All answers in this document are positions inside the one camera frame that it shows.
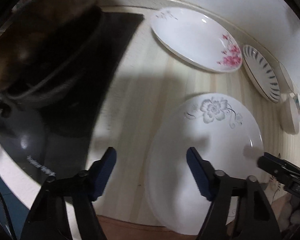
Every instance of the bolt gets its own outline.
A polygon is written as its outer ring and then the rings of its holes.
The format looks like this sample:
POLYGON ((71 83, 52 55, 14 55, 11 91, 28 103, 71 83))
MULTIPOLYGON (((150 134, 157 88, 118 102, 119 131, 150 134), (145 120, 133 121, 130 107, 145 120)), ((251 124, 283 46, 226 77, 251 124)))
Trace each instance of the bolt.
POLYGON ((218 177, 222 177, 222 176, 225 175, 225 172, 222 171, 222 170, 216 170, 216 171, 215 171, 215 174, 216 174, 218 177))
POLYGON ((47 177, 46 182, 54 182, 55 180, 56 180, 55 176, 49 176, 47 177))
POLYGON ((248 179, 252 182, 256 182, 257 181, 257 178, 253 175, 249 176, 248 179))
POLYGON ((79 177, 85 177, 88 175, 88 171, 86 171, 86 170, 79 171, 78 175, 79 175, 79 177))

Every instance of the white wall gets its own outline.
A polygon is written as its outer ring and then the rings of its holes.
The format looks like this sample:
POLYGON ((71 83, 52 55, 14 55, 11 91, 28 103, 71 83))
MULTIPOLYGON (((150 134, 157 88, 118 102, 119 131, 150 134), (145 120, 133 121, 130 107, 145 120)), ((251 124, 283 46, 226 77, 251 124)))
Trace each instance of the white wall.
POLYGON ((300 90, 300 21, 283 0, 183 0, 242 28, 286 68, 300 90))

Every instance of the wooden table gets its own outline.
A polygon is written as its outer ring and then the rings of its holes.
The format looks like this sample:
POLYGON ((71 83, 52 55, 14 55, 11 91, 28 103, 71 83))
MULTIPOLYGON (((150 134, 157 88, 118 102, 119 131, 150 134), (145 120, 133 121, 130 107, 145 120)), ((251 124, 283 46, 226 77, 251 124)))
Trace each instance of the wooden table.
MULTIPOLYGON (((118 67, 90 145, 87 168, 108 146, 118 152, 105 193, 94 204, 98 214, 160 225, 145 197, 144 174, 149 148, 162 121, 172 110, 202 93, 223 93, 242 102, 259 125, 264 150, 275 156, 280 153, 282 159, 300 167, 300 134, 292 136, 282 130, 278 120, 280 103, 266 101, 244 67, 229 74, 198 69, 172 54, 154 37, 149 25, 153 10, 133 7, 104 7, 104 10, 143 13, 145 21, 118 67)), ((242 45, 242 40, 234 37, 242 45)), ((272 201, 276 185, 270 184, 266 194, 272 201)), ((281 189, 274 199, 284 194, 281 189)))

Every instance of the black cable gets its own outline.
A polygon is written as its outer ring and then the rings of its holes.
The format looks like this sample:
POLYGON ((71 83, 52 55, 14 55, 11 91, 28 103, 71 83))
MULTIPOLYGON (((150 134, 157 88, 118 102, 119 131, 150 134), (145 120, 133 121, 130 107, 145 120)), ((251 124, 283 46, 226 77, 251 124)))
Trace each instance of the black cable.
POLYGON ((10 230, 11 237, 12 237, 13 240, 17 240, 17 236, 16 236, 16 233, 14 232, 14 229, 13 229, 13 225, 12 225, 12 222, 11 222, 9 211, 8 211, 7 205, 6 205, 6 203, 3 199, 3 196, 1 195, 1 192, 0 192, 0 202, 1 202, 1 206, 3 207, 4 215, 6 217, 6 221, 7 221, 9 230, 10 230))

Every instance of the oval plate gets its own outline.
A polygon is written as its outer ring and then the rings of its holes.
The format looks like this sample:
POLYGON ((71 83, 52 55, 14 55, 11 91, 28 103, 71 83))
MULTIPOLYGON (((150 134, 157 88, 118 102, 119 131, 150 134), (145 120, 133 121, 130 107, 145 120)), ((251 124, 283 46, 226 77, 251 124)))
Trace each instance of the oval plate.
POLYGON ((252 83, 265 99, 278 103, 281 98, 278 80, 267 60, 250 45, 244 45, 242 51, 252 83))
POLYGON ((237 42, 215 20, 199 12, 168 7, 154 13, 158 39, 183 60, 212 72, 233 72, 242 65, 237 42))
MULTIPOLYGON (((229 176, 262 179, 257 167, 263 142, 252 114, 236 99, 204 94, 189 99, 164 121, 154 137, 147 159, 146 196, 154 215, 167 228, 196 235, 211 202, 200 195, 186 162, 195 147, 204 160, 229 176)), ((235 216, 236 202, 228 222, 235 216)))

